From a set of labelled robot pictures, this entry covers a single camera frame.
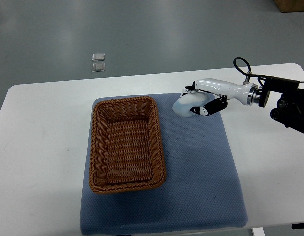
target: cardboard box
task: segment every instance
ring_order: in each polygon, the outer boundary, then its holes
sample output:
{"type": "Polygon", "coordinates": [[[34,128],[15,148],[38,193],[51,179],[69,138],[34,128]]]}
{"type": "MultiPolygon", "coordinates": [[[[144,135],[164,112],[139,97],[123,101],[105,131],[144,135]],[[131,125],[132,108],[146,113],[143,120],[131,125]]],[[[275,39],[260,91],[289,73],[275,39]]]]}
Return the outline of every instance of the cardboard box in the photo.
{"type": "Polygon", "coordinates": [[[274,0],[281,12],[304,11],[304,0],[274,0]]]}

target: black cable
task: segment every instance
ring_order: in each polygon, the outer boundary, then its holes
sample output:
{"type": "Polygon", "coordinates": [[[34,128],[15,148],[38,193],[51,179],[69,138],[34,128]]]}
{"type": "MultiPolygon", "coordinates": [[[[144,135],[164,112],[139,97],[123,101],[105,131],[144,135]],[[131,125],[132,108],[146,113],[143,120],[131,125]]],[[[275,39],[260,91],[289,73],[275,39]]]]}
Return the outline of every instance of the black cable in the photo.
{"type": "Polygon", "coordinates": [[[257,80],[258,82],[260,83],[261,86],[263,86],[264,84],[261,82],[261,81],[265,81],[266,78],[275,78],[275,79],[282,79],[280,77],[275,77],[275,76],[268,76],[268,75],[258,75],[258,74],[250,74],[251,73],[251,67],[250,67],[250,64],[248,63],[248,61],[244,58],[241,58],[241,57],[236,57],[234,58],[233,60],[233,65],[234,67],[243,75],[247,76],[248,78],[251,78],[251,77],[257,77],[257,80]],[[248,73],[242,71],[236,64],[236,61],[237,60],[241,60],[243,62],[245,62],[245,64],[247,65],[248,67],[248,73]]]}

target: robotic hand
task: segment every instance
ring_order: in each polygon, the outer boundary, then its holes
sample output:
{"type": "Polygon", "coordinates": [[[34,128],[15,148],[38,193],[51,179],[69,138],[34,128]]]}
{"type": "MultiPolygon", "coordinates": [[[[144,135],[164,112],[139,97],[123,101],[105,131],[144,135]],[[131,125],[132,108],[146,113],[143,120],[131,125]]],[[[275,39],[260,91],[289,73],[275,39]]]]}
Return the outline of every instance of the robotic hand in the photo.
{"type": "Polygon", "coordinates": [[[299,88],[299,84],[304,82],[252,74],[249,63],[243,58],[235,58],[233,64],[246,76],[242,85],[216,79],[194,81],[182,91],[180,98],[173,104],[173,111],[181,117],[194,114],[209,116],[225,109],[227,100],[233,98],[244,105],[258,103],[260,107],[265,107],[270,91],[274,91],[282,93],[282,96],[277,102],[277,108],[271,110],[270,117],[285,127],[304,133],[304,89],[299,88]],[[247,73],[236,65],[238,59],[248,66],[247,73]],[[260,87],[249,81],[251,77],[258,78],[260,87]],[[213,93],[219,98],[209,101],[206,93],[213,93]]]}

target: white robotic hand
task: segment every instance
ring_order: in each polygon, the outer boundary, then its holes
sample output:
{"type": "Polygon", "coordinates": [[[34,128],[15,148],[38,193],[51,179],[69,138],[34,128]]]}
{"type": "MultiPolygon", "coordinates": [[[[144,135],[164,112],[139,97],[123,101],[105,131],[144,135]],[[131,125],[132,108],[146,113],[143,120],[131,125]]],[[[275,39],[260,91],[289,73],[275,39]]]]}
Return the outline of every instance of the white robotic hand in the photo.
{"type": "Polygon", "coordinates": [[[235,98],[244,105],[258,103],[259,96],[255,92],[258,86],[253,83],[237,85],[216,79],[196,80],[186,86],[180,98],[173,104],[173,111],[181,117],[193,114],[208,116],[227,107],[227,100],[235,98]],[[219,98],[209,101],[205,93],[213,93],[219,98]]]}

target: white object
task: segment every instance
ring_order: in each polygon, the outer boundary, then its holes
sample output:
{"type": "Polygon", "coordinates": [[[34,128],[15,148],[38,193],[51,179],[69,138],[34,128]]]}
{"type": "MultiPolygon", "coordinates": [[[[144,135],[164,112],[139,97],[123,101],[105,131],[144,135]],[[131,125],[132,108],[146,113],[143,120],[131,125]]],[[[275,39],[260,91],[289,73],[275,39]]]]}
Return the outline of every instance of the white object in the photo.
{"type": "MultiPolygon", "coordinates": [[[[296,64],[253,66],[252,71],[304,81],[296,64]]],[[[0,112],[0,236],[81,235],[83,174],[96,99],[178,93],[203,78],[244,80],[227,68],[10,88],[0,112]]],[[[270,118],[279,98],[271,93],[265,108],[232,99],[221,111],[249,218],[245,228],[304,222],[304,134],[270,118]]]]}
{"type": "Polygon", "coordinates": [[[173,104],[172,109],[174,113],[180,117],[190,117],[195,115],[195,113],[190,111],[192,107],[202,107],[208,102],[208,96],[202,92],[189,93],[179,98],[173,104]]]}
{"type": "Polygon", "coordinates": [[[252,234],[254,236],[265,236],[264,229],[262,227],[260,228],[252,228],[252,234]]]}

